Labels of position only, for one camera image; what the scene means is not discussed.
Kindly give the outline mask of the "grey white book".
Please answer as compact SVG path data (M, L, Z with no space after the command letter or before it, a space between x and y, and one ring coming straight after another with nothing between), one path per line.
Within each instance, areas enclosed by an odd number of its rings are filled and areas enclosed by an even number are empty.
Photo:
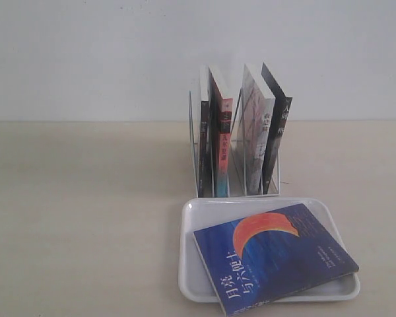
M236 114L234 162L246 195L259 195L262 168L275 96L260 70L244 65L240 105Z

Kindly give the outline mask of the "blue moon book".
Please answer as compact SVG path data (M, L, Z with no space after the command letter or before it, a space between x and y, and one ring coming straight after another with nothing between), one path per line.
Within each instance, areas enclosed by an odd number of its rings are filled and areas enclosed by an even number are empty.
M359 270L303 203L199 229L193 239L225 316Z

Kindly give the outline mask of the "black book leftmost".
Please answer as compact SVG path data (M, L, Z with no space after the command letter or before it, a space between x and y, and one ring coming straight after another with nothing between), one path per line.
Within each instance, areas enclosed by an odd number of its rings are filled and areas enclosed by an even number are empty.
M207 132L209 123L209 88L208 88L209 70L206 65L200 66L199 69L199 90L198 90L198 114L199 114L199 131L198 131L198 197L204 196L205 178L206 178L206 156L207 156Z

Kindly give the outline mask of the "black book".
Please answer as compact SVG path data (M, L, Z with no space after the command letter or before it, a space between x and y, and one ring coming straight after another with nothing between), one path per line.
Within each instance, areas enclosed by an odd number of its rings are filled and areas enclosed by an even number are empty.
M208 88L209 70L206 65L200 66L199 69L199 90L198 90L198 114L199 114L199 131L198 131L198 197L204 196L205 178L206 178L206 156L207 156L207 132L209 123L209 88Z
M269 126L265 160L262 169L263 193L268 194L282 135L290 112L292 97L285 95L266 63L262 65L261 75L275 96L275 104Z

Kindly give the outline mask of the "red spine book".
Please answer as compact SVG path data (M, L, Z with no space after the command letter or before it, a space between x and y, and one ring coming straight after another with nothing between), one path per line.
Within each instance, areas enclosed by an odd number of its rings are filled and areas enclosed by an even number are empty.
M214 194L216 197L228 197L228 160L233 97L216 65L209 66L209 82Z

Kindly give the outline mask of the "black book rightmost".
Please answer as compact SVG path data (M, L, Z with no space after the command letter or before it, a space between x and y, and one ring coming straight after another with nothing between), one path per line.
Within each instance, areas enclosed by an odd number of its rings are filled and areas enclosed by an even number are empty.
M275 104L269 126L265 160L262 169L263 193L268 194L282 135L290 112L292 97L285 95L266 63L262 65L261 75L275 96Z

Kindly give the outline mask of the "white plastic tray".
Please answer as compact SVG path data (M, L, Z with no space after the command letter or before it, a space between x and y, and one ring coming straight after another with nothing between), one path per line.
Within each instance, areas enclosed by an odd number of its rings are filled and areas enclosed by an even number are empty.
M345 245L327 206L314 198L253 196L189 200L184 205L181 214L178 285L182 294L194 302L218 302L195 245L194 231L298 203L303 203L341 246ZM277 302L345 301L354 299L359 292L360 280L354 273L291 297L285 297Z

